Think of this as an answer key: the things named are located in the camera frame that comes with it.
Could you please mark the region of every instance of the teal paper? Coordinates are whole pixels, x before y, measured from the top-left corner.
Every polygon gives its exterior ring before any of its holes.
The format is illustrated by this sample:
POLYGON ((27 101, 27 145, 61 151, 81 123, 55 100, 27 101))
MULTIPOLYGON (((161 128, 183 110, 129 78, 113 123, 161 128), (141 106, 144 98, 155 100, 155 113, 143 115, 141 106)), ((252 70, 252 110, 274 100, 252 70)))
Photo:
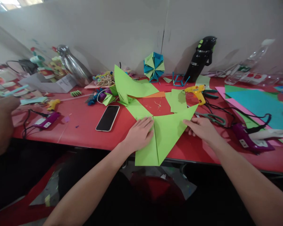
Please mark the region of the teal paper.
POLYGON ((259 90, 231 92, 230 96, 257 116, 270 113, 272 117, 269 126, 273 129, 283 129, 283 102, 259 90))

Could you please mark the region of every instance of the white box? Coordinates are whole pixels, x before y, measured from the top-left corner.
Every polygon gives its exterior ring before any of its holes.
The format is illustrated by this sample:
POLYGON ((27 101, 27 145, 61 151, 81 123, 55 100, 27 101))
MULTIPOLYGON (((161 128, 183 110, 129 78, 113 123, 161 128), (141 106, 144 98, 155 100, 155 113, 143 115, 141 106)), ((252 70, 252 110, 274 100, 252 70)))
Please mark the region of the white box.
POLYGON ((49 83, 40 73, 33 74, 19 81, 21 85, 29 85, 33 89, 48 93, 68 93, 77 85, 71 74, 68 74, 55 83, 49 83))

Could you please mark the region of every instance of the smartphone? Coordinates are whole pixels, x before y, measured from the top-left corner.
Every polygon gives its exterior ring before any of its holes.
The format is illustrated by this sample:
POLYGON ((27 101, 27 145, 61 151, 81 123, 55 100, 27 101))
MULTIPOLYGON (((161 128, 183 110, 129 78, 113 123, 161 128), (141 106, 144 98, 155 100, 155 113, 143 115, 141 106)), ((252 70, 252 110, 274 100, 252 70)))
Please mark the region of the smartphone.
POLYGON ((95 130, 103 131, 103 132, 111 131, 118 112, 119 112, 119 106, 109 105, 106 108, 95 130))

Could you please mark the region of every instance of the white wall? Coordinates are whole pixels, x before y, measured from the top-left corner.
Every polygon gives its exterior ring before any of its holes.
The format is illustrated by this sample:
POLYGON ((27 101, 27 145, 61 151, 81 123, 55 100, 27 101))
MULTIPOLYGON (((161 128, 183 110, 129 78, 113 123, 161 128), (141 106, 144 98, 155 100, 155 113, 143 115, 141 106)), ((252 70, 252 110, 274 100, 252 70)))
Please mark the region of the white wall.
POLYGON ((163 43, 166 72, 185 73, 199 41, 216 36, 213 63, 226 69, 276 39, 254 69, 283 72, 283 0, 171 0, 163 43))
POLYGON ((65 44, 94 73, 121 62, 142 74, 161 51, 166 10, 165 0, 59 0, 0 13, 0 26, 44 57, 65 44))
POLYGON ((121 61, 143 74, 143 59, 161 49, 166 73, 185 73, 208 35, 218 39, 204 71, 226 69, 276 39, 255 70, 283 72, 283 0, 56 0, 0 13, 0 26, 24 46, 14 58, 34 46, 49 60, 52 46, 66 44, 94 73, 121 61))

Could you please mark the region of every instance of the red table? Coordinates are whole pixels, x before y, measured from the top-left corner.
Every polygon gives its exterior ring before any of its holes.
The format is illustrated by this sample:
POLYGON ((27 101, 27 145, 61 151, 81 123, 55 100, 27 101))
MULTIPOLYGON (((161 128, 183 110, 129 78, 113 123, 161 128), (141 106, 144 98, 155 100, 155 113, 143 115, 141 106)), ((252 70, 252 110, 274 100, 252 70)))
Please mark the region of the red table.
MULTIPOLYGON (((165 81, 159 85, 153 83, 153 85, 159 91, 171 91, 171 89, 183 89, 182 87, 175 87, 172 83, 166 83, 165 81)), ((185 87, 193 86, 194 83, 190 83, 185 87)), ((241 87, 249 88, 245 84, 238 84, 241 87)), ((210 88, 215 86, 224 86, 224 79, 211 78, 210 88)), ((81 90, 83 95, 92 93, 91 90, 85 90, 83 88, 75 87, 73 90, 81 90)), ((269 88, 266 91, 275 92, 273 88, 269 88)), ((209 99, 210 103, 220 107, 228 107, 228 104, 219 96, 218 99, 209 99)), ((54 94, 51 99, 66 99, 70 98, 70 94, 54 94)), ((128 130, 135 123, 135 119, 129 113, 129 111, 118 103, 114 105, 120 105, 118 116, 115 120, 111 132, 99 132, 96 131, 96 125, 103 115, 106 107, 102 104, 95 104, 88 106, 85 104, 87 97, 69 100, 61 102, 56 107, 56 111, 60 112, 62 116, 55 121, 45 131, 39 131, 37 128, 31 128, 28 130, 27 139, 38 140, 51 143, 60 143, 72 146, 87 147, 87 148, 99 148, 106 150, 113 150, 113 148, 121 142, 128 130), (65 122, 64 117, 70 115, 70 121, 65 122)), ((283 101, 283 94, 279 94, 279 99, 283 101)), ((153 115, 161 116, 171 114, 170 106, 165 97, 162 98, 141 98, 139 102, 153 115)), ((196 98, 187 98, 187 104, 192 106, 198 103, 196 98)), ((199 106, 197 109, 200 113, 208 113, 208 109, 205 106, 199 106)), ((231 121, 232 117, 220 110, 213 110, 215 115, 225 118, 227 121, 231 121)), ((18 115, 25 119, 27 113, 18 115)), ((34 113, 31 114, 29 119, 30 125, 32 125, 40 116, 34 113)), ((250 163, 260 170, 282 172, 283 173, 283 147, 275 147, 275 151, 265 152, 260 155, 254 155, 253 153, 243 149, 236 139, 231 129, 223 129, 217 125, 214 125, 219 134, 241 155, 243 155, 250 163)), ((15 129, 14 137, 22 138, 23 126, 19 126, 15 129)), ((189 136, 184 133, 173 149, 168 154, 167 158, 177 159, 182 161, 192 161, 201 163, 220 164, 216 155, 212 149, 198 137, 189 136)))

